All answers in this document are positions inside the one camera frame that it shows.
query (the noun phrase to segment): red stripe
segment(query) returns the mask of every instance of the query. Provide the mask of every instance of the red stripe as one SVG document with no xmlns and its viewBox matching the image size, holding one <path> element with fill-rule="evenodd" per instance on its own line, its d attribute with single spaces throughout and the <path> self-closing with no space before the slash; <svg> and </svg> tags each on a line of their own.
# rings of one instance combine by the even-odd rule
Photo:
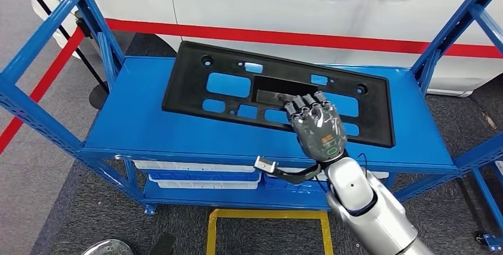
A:
<svg viewBox="0 0 503 255">
<path fill-rule="evenodd" d="M 280 31 L 246 30 L 242 28 L 205 27 L 201 25 L 177 25 L 139 21 L 107 19 L 112 30 L 148 34 L 200 37 L 204 39 L 235 40 L 240 42 L 315 46 L 334 49 L 372 50 L 421 54 L 427 42 L 411 40 L 372 39 L 367 37 L 327 36 L 324 34 L 287 33 Z M 445 55 L 471 58 L 503 58 L 494 46 L 454 44 Z"/>
<path fill-rule="evenodd" d="M 47 92 L 49 86 L 54 82 L 58 74 L 61 72 L 61 69 L 65 66 L 66 62 L 72 56 L 72 53 L 77 49 L 78 45 L 84 38 L 84 33 L 80 30 L 79 27 L 75 30 L 73 36 L 70 37 L 65 47 L 59 52 L 58 56 L 54 59 L 49 69 L 46 71 L 42 79 L 39 81 L 37 86 L 33 89 L 30 94 L 30 98 L 38 103 L 42 96 Z M 12 118 L 9 125 L 5 128 L 2 135 L 0 135 L 0 154 L 5 150 L 9 142 L 14 138 L 14 135 L 18 132 L 19 128 L 22 125 L 22 121 L 17 117 Z"/>
</svg>

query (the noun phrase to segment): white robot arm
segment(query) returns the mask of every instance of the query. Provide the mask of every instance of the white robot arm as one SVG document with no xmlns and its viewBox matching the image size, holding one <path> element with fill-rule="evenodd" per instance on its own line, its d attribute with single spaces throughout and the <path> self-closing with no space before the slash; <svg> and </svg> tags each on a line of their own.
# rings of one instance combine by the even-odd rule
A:
<svg viewBox="0 0 503 255">
<path fill-rule="evenodd" d="M 433 255 L 418 238 L 402 204 L 369 171 L 344 157 L 330 164 L 327 201 L 334 214 L 346 224 L 372 255 Z"/>
<path fill-rule="evenodd" d="M 327 201 L 372 255 L 433 255 L 418 238 L 402 204 L 345 151 L 346 133 L 335 107 L 323 93 L 293 97 L 285 109 L 304 153 L 316 161 L 300 173 L 286 173 L 257 157 L 255 167 L 294 184 L 321 170 L 328 178 Z"/>
</svg>

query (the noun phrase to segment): floor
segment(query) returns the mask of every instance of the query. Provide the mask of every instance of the floor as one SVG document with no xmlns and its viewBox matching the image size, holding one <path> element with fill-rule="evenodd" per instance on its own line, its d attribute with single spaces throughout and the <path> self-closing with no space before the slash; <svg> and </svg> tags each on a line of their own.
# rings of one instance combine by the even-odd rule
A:
<svg viewBox="0 0 503 255">
<path fill-rule="evenodd" d="M 0 40 L 0 69 L 41 23 L 27 1 L 0 0 L 0 36 L 10 37 L 7 42 L 5 38 Z M 130 37 L 119 37 L 126 48 Z M 100 68 L 92 47 L 84 46 L 83 50 Z M 50 40 L 18 83 L 25 92 L 31 91 L 58 51 Z M 170 56 L 173 52 L 155 36 L 136 35 L 128 54 Z M 72 58 L 40 105 L 82 139 L 97 112 L 87 100 L 95 85 L 83 64 Z M 503 106 L 499 106 L 503 101 L 503 78 L 469 98 L 426 99 L 454 157 L 503 128 Z M 0 110 L 0 129 L 10 119 Z M 113 165 L 123 168 L 117 162 Z M 501 193 L 494 184 L 494 175 L 490 171 L 484 174 Z M 395 188 L 415 177 L 400 176 Z M 148 254 L 164 232 L 177 237 L 176 254 L 205 254 L 212 208 L 161 206 L 156 216 L 145 216 L 128 198 L 29 127 L 22 127 L 0 155 L 0 187 L 0 246 L 6 254 L 81 254 L 90 244 L 109 237 L 126 241 L 137 254 Z M 406 209 L 421 237 L 438 254 L 483 254 L 472 232 L 497 232 L 471 176 L 409 201 Z M 336 254 L 366 254 L 332 216 L 330 226 Z M 219 219 L 217 254 L 323 254 L 320 240 L 316 221 Z"/>
</svg>

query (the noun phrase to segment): yellow tape marking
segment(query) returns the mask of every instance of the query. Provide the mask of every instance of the yellow tape marking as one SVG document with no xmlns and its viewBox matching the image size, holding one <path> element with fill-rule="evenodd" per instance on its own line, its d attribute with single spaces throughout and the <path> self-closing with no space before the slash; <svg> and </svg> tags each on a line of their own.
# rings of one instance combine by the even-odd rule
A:
<svg viewBox="0 0 503 255">
<path fill-rule="evenodd" d="M 319 219 L 325 255 L 333 255 L 329 218 L 323 211 L 267 211 L 259 209 L 215 209 L 209 215 L 206 255 L 215 255 L 217 246 L 217 218 L 291 218 Z"/>
</svg>

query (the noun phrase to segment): rectangular hole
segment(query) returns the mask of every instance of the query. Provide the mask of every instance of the rectangular hole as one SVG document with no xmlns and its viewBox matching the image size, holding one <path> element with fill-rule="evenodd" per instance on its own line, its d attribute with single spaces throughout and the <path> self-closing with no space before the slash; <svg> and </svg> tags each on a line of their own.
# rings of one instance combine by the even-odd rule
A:
<svg viewBox="0 0 503 255">
<path fill-rule="evenodd" d="M 5 101 L 0 101 L 0 104 L 3 104 L 4 107 L 7 107 L 7 108 L 10 108 L 11 106 L 9 104 L 7 104 L 7 102 Z"/>
<path fill-rule="evenodd" d="M 318 86 L 315 85 L 256 75 L 253 77 L 251 99 L 257 103 L 283 107 L 280 98 L 314 94 L 316 91 Z"/>
<path fill-rule="evenodd" d="M 264 118 L 269 122 L 276 123 L 285 123 L 289 124 L 288 119 L 286 118 L 286 112 L 275 110 L 275 109 L 267 109 L 264 112 Z"/>
<path fill-rule="evenodd" d="M 43 135 L 47 135 L 47 133 L 45 131 L 41 130 L 41 129 L 36 129 L 36 130 L 38 130 Z"/>
<path fill-rule="evenodd" d="M 325 76 L 311 74 L 311 83 L 326 86 L 329 79 Z"/>
<path fill-rule="evenodd" d="M 342 123 L 342 126 L 346 130 L 347 135 L 358 136 L 360 134 L 360 127 L 354 123 Z"/>
<path fill-rule="evenodd" d="M 250 95 L 249 78 L 213 72 L 208 76 L 208 92 L 246 98 Z"/>
<path fill-rule="evenodd" d="M 31 121 L 28 120 L 28 117 L 24 117 L 24 116 L 17 116 L 19 117 L 20 119 L 23 119 L 25 123 L 31 123 Z"/>
<path fill-rule="evenodd" d="M 257 118 L 257 107 L 250 105 L 239 105 L 237 110 L 238 117 L 248 117 L 250 119 Z"/>
<path fill-rule="evenodd" d="M 350 117 L 358 117 L 358 100 L 356 98 L 325 92 L 323 94 L 327 100 L 335 105 L 339 114 Z"/>
<path fill-rule="evenodd" d="M 253 62 L 245 62 L 244 63 L 244 70 L 246 70 L 248 72 L 261 74 L 263 68 L 264 68 L 264 66 L 262 64 L 253 63 Z"/>
<path fill-rule="evenodd" d="M 222 113 L 225 110 L 225 103 L 220 100 L 206 99 L 203 101 L 203 110 Z"/>
</svg>

